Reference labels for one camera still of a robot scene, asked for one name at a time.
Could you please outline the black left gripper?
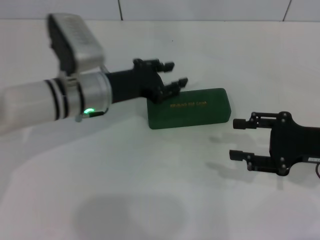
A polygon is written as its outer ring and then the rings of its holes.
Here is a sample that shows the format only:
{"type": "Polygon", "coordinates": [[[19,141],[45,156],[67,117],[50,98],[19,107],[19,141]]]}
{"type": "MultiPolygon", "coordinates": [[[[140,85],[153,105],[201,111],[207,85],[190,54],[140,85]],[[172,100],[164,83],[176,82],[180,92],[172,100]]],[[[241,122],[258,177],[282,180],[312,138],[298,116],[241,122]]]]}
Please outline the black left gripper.
{"type": "Polygon", "coordinates": [[[171,72],[174,67],[175,63],[172,61],[137,58],[133,60],[132,69],[107,73],[112,90],[112,103],[146,98],[158,104],[179,95],[181,89],[186,87],[188,78],[180,78],[164,85],[158,74],[171,72]]]}

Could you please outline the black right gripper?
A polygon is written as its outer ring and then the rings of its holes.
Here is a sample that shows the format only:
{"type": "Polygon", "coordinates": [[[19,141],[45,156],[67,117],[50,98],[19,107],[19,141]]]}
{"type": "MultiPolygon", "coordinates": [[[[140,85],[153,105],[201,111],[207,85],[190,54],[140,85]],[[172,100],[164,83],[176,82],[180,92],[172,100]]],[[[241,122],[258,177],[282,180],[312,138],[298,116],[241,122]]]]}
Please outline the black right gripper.
{"type": "Polygon", "coordinates": [[[233,161],[246,161],[247,170],[274,173],[287,176],[297,163],[315,164],[315,172],[320,177],[320,127],[297,124],[289,112],[252,112],[249,120],[235,118],[233,128],[271,129],[270,156],[255,155],[239,150],[230,150],[233,161]]]}

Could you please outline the green glasses case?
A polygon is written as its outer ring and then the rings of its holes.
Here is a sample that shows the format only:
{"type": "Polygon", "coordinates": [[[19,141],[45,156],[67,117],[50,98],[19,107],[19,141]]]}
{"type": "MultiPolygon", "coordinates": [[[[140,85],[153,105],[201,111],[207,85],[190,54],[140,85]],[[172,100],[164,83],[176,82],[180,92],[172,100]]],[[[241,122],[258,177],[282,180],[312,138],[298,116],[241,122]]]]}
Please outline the green glasses case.
{"type": "Polygon", "coordinates": [[[222,124],[231,117],[224,88],[183,91],[161,104],[147,101],[148,126],[152,130],[222,124]]]}

